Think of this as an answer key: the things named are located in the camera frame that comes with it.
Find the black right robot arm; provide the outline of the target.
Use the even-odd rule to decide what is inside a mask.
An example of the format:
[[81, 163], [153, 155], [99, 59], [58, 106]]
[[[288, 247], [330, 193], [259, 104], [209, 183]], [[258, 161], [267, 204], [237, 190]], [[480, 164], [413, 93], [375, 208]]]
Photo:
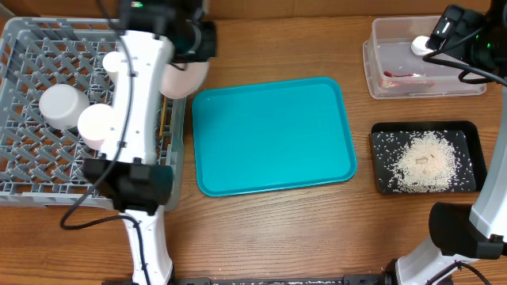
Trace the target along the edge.
[[[423, 61], [459, 69], [463, 83], [506, 84], [506, 0], [492, 0], [486, 13], [450, 5], [426, 46]], [[506, 254], [506, 120], [485, 183], [474, 204], [435, 203], [429, 236], [411, 253], [392, 260], [378, 284], [450, 284], [457, 269], [485, 276], [471, 265]]]

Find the white round plate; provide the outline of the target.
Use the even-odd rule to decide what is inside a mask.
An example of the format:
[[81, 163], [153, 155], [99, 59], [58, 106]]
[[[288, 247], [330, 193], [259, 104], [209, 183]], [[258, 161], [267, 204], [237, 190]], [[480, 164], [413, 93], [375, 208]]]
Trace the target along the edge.
[[198, 90], [207, 77], [210, 63], [189, 63], [187, 66], [180, 63], [177, 66], [186, 69], [178, 70], [166, 64], [159, 87], [160, 93], [170, 99], [181, 99]]

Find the white tissue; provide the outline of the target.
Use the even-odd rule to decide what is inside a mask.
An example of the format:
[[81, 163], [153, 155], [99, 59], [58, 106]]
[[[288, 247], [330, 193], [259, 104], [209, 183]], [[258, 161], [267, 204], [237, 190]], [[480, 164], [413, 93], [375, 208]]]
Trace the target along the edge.
[[429, 42], [428, 36], [418, 36], [411, 43], [411, 51], [416, 56], [424, 56], [433, 52], [433, 49], [427, 46]]

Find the red snack wrapper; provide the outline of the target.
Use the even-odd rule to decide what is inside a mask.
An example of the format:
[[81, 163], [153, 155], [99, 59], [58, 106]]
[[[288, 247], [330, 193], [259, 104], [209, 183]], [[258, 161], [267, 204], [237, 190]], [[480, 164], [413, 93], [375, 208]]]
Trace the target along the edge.
[[385, 70], [383, 75], [386, 77], [381, 83], [383, 89], [405, 86], [423, 86], [429, 88], [435, 85], [435, 83], [428, 80], [424, 74], [393, 74]]

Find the white cup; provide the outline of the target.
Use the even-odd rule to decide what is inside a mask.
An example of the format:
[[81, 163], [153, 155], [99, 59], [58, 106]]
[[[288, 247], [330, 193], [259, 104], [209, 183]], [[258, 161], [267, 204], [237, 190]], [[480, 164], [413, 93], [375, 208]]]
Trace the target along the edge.
[[114, 84], [117, 83], [118, 75], [122, 68], [123, 59], [123, 55], [118, 51], [111, 51], [102, 59], [102, 66]]

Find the pink cup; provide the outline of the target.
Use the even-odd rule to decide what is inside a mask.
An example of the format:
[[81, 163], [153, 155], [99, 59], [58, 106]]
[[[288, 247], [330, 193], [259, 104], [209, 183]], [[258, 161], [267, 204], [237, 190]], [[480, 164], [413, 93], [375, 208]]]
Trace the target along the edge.
[[78, 133], [83, 142], [93, 150], [101, 150], [110, 138], [113, 108], [108, 104], [92, 104], [78, 118]]

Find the grey ceramic bowl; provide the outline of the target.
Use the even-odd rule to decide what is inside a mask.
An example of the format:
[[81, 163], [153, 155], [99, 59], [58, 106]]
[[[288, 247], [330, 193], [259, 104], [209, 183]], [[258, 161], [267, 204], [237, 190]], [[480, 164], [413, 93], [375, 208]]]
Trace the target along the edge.
[[65, 84], [46, 89], [39, 101], [45, 122], [58, 130], [76, 127], [80, 115], [89, 106], [89, 98], [82, 91]]

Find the wooden chopstick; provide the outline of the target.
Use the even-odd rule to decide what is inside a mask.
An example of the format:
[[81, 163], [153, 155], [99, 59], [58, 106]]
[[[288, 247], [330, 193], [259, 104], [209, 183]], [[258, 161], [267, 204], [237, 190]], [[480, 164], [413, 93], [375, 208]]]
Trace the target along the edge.
[[158, 137], [161, 138], [163, 136], [163, 132], [164, 132], [164, 128], [165, 128], [165, 124], [166, 124], [166, 110], [167, 110], [167, 103], [168, 103], [168, 98], [167, 97], [163, 97], [163, 101], [162, 101], [162, 108], [161, 108], [161, 112], [160, 112], [160, 124], [159, 124], [159, 132], [158, 132]]

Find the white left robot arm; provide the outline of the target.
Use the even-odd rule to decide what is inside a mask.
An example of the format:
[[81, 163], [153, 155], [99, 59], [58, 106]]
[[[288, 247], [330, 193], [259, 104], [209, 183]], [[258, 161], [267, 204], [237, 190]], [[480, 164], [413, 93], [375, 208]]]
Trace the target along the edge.
[[202, 1], [122, 1], [113, 31], [119, 71], [106, 122], [101, 157], [82, 172], [112, 201], [131, 246], [132, 284], [170, 284], [173, 262], [166, 248], [163, 213], [173, 169], [158, 163], [156, 125], [166, 65], [187, 71], [216, 55], [216, 30], [204, 21]]

